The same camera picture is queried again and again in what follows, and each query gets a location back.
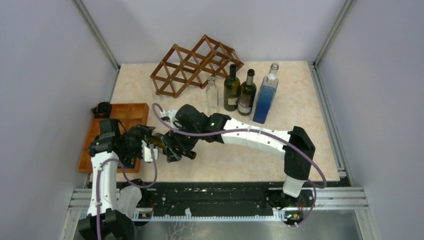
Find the small clear glass bottle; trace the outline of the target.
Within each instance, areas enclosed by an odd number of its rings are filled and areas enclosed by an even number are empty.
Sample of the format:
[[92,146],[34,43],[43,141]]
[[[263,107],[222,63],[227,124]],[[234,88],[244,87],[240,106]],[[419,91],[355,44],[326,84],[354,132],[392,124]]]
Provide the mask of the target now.
[[219,87],[216,84],[216,78],[210,76],[207,79],[206,86],[206,112],[208,115],[212,115],[219,111]]

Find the white label wine bottle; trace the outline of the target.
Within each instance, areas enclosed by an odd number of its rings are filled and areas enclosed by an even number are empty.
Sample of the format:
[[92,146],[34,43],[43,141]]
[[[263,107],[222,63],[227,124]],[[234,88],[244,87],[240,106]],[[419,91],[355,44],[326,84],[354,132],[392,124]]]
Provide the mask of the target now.
[[233,63],[229,67],[229,75],[224,80],[224,109],[233,112],[237,109],[241,83],[236,76],[238,66]]

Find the brown label wine bottle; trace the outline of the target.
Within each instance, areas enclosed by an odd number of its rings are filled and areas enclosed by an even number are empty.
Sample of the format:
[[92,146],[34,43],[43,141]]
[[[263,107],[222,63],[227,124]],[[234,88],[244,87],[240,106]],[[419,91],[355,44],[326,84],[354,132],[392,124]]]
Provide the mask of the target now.
[[247,71],[246,81],[240,86],[240,95],[237,104],[237,111],[242,116],[248,116],[252,112],[257,86],[254,83],[255,70]]

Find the blue square glass bottle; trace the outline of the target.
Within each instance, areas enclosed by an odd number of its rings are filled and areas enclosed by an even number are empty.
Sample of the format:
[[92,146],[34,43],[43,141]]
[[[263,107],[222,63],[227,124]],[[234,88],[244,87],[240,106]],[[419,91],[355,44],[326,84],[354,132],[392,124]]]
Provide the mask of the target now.
[[263,78],[259,89],[253,121],[264,124],[276,95],[279,80],[275,73],[269,73]]

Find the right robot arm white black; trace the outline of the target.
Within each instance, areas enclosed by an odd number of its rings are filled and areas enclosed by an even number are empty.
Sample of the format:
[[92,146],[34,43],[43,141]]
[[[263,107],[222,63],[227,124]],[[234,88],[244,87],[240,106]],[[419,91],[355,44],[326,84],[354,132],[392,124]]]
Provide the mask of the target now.
[[184,145],[208,143],[240,145],[273,154],[284,160],[285,180],[281,199],[287,206],[301,200],[301,190],[309,179],[316,147],[306,131],[299,126],[292,130],[274,130],[241,122],[229,115],[199,112],[190,104],[179,110],[164,111],[154,103],[156,118],[172,133],[183,138]]

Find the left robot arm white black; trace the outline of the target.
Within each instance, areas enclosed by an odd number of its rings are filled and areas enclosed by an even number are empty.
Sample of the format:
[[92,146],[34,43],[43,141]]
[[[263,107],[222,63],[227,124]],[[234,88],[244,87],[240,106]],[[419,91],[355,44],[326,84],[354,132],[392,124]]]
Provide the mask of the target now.
[[117,197],[117,169],[125,168],[121,157],[140,157],[156,160],[155,146],[149,143],[154,127],[137,124],[121,133],[122,122],[116,118],[100,120],[98,137],[91,142],[93,182],[87,216],[77,223],[77,230],[85,240],[104,240],[113,236],[117,240],[133,240],[135,226],[132,220],[136,206],[149,203],[147,188],[128,180],[130,192]]

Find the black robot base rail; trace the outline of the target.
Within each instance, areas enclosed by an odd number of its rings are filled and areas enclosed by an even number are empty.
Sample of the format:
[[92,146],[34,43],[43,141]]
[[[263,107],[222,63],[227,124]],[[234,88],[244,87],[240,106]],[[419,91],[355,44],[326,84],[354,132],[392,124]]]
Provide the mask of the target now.
[[136,207],[152,209],[154,217],[265,217],[283,209],[303,214],[312,206],[312,190],[294,198],[282,188],[282,182],[157,182],[141,190]]

